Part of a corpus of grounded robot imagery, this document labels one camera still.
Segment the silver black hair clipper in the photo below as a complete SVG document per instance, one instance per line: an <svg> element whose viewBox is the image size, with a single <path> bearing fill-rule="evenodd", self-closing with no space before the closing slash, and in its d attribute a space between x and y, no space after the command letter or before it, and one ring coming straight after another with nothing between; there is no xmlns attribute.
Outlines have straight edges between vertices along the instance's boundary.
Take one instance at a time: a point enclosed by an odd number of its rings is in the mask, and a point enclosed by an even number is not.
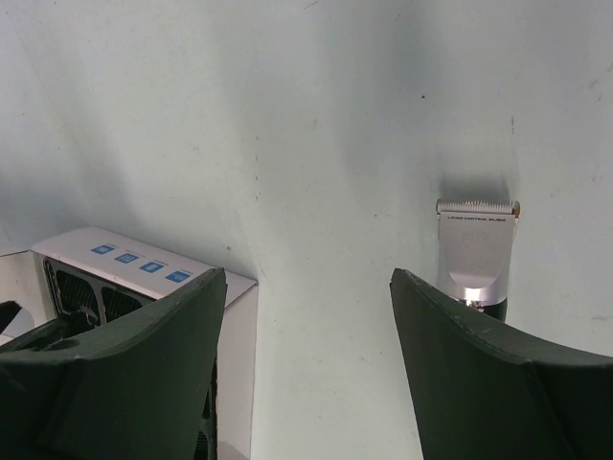
<svg viewBox="0 0 613 460"><path fill-rule="evenodd" d="M520 203L440 198L436 213L437 288L469 308L505 321Z"/></svg>

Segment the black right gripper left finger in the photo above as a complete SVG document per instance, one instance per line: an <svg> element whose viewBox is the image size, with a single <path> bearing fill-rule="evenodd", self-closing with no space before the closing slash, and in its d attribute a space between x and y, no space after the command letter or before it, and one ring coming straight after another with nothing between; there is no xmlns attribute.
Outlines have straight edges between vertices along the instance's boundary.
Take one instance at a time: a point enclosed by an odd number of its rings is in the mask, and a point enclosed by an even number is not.
<svg viewBox="0 0 613 460"><path fill-rule="evenodd" d="M215 268L96 329L55 319L4 344L2 457L192 458L225 298Z"/></svg>

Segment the white box with black tray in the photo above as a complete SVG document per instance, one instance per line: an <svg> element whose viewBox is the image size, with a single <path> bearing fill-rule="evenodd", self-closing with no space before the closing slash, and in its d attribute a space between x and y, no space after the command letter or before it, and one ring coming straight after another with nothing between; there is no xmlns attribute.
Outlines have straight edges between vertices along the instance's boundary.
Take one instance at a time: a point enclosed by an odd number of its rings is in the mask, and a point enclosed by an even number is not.
<svg viewBox="0 0 613 460"><path fill-rule="evenodd" d="M1 329L7 343L56 318L62 273L87 283L90 310L103 323L117 307L110 294L123 293L145 305L210 270L210 266L96 227L73 230L20 248L1 237L1 299L20 309ZM216 433L220 459L251 456L257 340L258 284L226 275L225 312L216 357Z"/></svg>

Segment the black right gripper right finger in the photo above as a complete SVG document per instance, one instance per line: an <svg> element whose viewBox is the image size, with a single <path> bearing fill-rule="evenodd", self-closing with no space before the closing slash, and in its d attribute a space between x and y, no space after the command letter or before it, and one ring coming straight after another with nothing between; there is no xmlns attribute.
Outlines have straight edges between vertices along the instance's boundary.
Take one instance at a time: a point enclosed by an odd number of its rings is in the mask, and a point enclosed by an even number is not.
<svg viewBox="0 0 613 460"><path fill-rule="evenodd" d="M608 459L612 360L524 333L405 269L391 297L426 459Z"/></svg>

